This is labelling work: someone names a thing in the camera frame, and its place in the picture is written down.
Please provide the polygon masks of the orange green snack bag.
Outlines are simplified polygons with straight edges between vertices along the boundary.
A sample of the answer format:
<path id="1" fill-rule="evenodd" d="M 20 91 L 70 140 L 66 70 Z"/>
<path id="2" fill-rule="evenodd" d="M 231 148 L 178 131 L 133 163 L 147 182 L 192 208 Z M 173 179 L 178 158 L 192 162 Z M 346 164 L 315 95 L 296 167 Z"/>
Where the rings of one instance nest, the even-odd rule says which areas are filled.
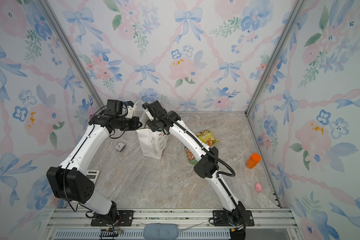
<path id="1" fill-rule="evenodd" d="M 198 161 L 196 160 L 195 156 L 192 154 L 192 152 L 185 147 L 185 151 L 187 154 L 187 158 L 188 158 L 188 162 L 192 165 L 196 165 L 198 163 Z"/>

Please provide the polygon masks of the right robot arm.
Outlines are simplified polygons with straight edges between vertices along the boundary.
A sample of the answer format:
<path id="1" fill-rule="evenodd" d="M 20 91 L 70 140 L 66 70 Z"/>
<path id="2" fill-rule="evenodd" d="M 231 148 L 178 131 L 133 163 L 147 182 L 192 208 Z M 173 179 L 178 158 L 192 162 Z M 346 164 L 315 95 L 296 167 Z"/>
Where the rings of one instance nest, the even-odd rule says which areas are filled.
<path id="1" fill-rule="evenodd" d="M 148 114 L 147 125 L 152 132 L 163 130 L 176 137 L 191 151 L 197 161 L 194 166 L 195 173 L 210 183 L 222 202 L 229 224 L 237 228 L 245 227 L 246 209 L 223 178 L 224 176 L 233 178 L 236 173 L 219 158 L 218 149 L 203 143 L 176 112 L 167 112 L 159 102 L 144 103 L 143 108 Z"/>

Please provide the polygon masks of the white paper gift bag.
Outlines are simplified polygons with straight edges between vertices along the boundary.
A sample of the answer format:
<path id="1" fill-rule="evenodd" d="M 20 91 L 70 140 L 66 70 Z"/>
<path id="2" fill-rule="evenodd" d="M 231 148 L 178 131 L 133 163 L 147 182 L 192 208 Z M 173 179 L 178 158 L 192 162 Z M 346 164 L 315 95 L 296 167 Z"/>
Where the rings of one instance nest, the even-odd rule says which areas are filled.
<path id="1" fill-rule="evenodd" d="M 137 130 L 140 147 L 144 157 L 160 159 L 163 151 L 167 146 L 169 135 L 165 135 L 163 131 L 157 130 L 153 132 L 148 126 L 150 117 L 147 115 L 148 110 L 142 110 L 140 122 L 142 127 Z"/>

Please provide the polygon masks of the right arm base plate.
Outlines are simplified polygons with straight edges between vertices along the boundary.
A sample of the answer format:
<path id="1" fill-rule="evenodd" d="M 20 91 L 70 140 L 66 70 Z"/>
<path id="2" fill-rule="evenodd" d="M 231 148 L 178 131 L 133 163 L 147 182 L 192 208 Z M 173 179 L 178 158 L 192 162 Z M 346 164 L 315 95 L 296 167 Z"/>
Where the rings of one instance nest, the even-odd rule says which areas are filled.
<path id="1" fill-rule="evenodd" d="M 250 210 L 233 211 L 214 210 L 210 223 L 216 227 L 235 227 L 242 225 L 253 227 L 255 225 L 253 214 Z"/>

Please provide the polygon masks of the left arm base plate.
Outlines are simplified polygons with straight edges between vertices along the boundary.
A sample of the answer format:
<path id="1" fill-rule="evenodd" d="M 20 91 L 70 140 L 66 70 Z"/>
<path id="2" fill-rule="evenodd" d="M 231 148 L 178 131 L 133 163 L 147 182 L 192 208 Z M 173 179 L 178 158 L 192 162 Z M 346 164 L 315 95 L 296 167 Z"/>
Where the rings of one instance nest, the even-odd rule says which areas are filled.
<path id="1" fill-rule="evenodd" d="M 133 210 L 118 210 L 110 215 L 97 215 L 91 221 L 92 227 L 130 227 L 134 218 Z"/>

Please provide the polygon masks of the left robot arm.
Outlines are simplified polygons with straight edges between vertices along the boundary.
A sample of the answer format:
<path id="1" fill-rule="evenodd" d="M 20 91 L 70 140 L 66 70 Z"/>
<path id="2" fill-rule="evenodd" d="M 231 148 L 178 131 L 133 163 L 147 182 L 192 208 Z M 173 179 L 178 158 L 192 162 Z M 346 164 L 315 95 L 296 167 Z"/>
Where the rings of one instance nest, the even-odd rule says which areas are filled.
<path id="1" fill-rule="evenodd" d="M 116 130 L 135 131 L 142 126 L 135 116 L 134 103 L 108 100 L 107 105 L 92 116 L 84 136 L 68 157 L 47 171 L 54 196 L 74 201 L 93 212 L 103 224 L 114 225 L 119 219 L 115 202 L 100 195 L 95 184 L 86 176 L 93 157 L 102 142 Z"/>

